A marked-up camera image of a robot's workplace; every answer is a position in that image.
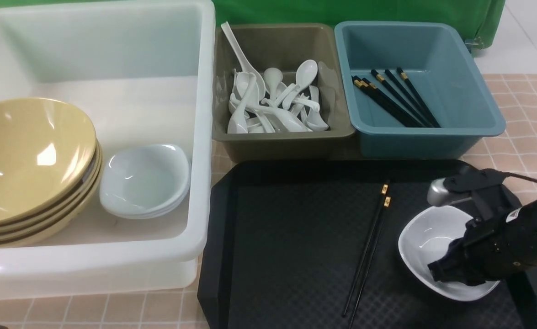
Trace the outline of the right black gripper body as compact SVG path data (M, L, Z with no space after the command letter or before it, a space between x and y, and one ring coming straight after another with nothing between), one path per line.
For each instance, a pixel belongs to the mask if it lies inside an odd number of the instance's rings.
M537 267L537 208L474 218L465 226L465 234L447 250L460 262L460 283L478 286Z

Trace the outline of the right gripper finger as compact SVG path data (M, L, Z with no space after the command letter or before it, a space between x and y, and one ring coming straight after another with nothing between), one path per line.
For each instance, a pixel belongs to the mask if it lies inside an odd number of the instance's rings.
M433 281L460 282L460 262L455 256L444 256L427 265Z

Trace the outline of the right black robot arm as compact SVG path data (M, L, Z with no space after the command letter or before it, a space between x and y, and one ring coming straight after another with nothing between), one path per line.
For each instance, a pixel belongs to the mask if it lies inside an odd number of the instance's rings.
M434 281L478 286L537 267L537 200L521 207L495 207L485 192L471 193L479 216L465 223L462 237L429 263Z

